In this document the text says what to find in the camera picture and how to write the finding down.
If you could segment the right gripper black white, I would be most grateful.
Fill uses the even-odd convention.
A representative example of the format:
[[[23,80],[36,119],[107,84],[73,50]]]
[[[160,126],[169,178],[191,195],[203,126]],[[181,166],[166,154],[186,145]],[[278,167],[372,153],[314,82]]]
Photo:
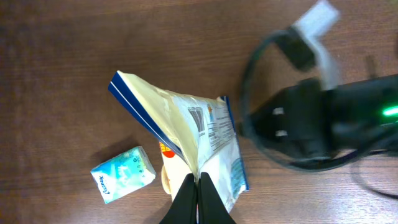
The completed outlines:
[[[335,91],[323,90],[316,78],[278,91],[250,114],[256,137],[295,161],[332,159],[329,109]]]

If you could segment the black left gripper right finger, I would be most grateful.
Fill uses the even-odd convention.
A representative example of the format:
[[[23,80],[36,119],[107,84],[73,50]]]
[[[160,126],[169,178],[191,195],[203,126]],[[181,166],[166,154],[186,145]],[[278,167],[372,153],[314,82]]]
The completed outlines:
[[[199,224],[236,224],[206,172],[201,173],[198,183],[198,217]]]

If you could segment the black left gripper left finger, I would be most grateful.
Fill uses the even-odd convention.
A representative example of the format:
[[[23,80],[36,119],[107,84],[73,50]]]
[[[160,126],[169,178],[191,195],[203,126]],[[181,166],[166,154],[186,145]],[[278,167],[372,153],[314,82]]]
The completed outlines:
[[[160,224],[197,224],[198,192],[193,174],[187,174]]]

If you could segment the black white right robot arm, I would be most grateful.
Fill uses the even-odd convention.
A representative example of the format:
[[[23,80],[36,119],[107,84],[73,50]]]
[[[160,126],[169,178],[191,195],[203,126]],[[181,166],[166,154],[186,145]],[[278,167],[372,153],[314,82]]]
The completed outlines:
[[[309,78],[277,92],[250,114],[262,146],[300,161],[322,161],[355,149],[397,121],[397,75],[322,90]]]

